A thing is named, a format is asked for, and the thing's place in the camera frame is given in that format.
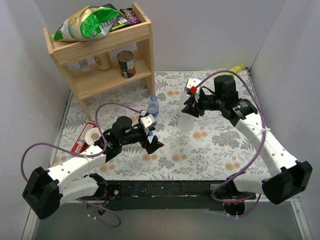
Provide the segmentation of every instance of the green chip bag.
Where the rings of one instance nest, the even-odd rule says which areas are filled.
[[[120,13],[103,6],[87,6],[69,17],[53,36],[55,41],[89,41],[105,37]]]

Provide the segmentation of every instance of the canned food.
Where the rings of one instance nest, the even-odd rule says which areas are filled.
[[[121,75],[124,78],[132,78],[136,74],[134,55],[130,51],[122,51],[117,55]]]

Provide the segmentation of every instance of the floral tablecloth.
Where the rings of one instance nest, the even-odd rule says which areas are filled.
[[[148,155],[139,143],[124,146],[122,153],[90,173],[106,180],[225,180],[236,173],[255,154],[247,139],[221,113],[207,111],[197,118],[193,130],[184,134],[178,129],[180,92],[189,78],[203,79],[213,70],[158,71],[155,73],[156,94],[160,103],[155,134],[164,147]],[[250,85],[248,74],[240,75]],[[213,89],[213,79],[206,82]],[[251,100],[245,87],[236,79],[240,98]],[[137,110],[147,109],[150,94],[142,80],[87,99],[91,114],[103,102],[118,102]],[[111,128],[120,116],[137,123],[138,114],[118,105],[100,110],[98,121],[103,130]],[[77,100],[73,97],[64,124],[59,146],[70,150],[87,122]],[[72,156],[58,151],[52,166]],[[249,168],[249,173],[266,174],[268,169],[261,158]]]

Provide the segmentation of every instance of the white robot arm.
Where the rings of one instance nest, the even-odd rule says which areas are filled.
[[[312,173],[307,162],[300,162],[279,143],[269,129],[264,129],[261,116],[248,99],[238,97],[232,75],[214,78],[213,94],[206,95],[199,79],[189,79],[186,90],[191,97],[184,103],[183,113],[196,118],[205,111],[220,111],[258,150],[266,132],[265,142],[259,155],[268,168],[268,175],[242,173],[226,186],[229,195],[249,192],[265,195],[272,203],[279,204],[304,191]]]
[[[100,138],[82,152],[85,157],[75,156],[46,170],[36,168],[27,181],[22,197],[40,219],[49,217],[60,205],[69,201],[87,196],[103,198],[108,185],[103,177],[93,173],[83,179],[75,179],[120,154],[124,145],[140,143],[148,154],[163,147],[164,144],[158,141],[156,135],[149,136],[149,131],[155,130],[155,125],[154,117],[146,111],[141,111],[138,124],[134,126],[129,117],[119,117],[112,128],[103,133],[107,143],[105,152],[101,153],[104,142]]]

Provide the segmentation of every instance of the purple snack package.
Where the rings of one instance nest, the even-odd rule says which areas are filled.
[[[120,9],[120,13],[129,21],[130,26],[141,23],[139,18],[135,15],[132,8]]]

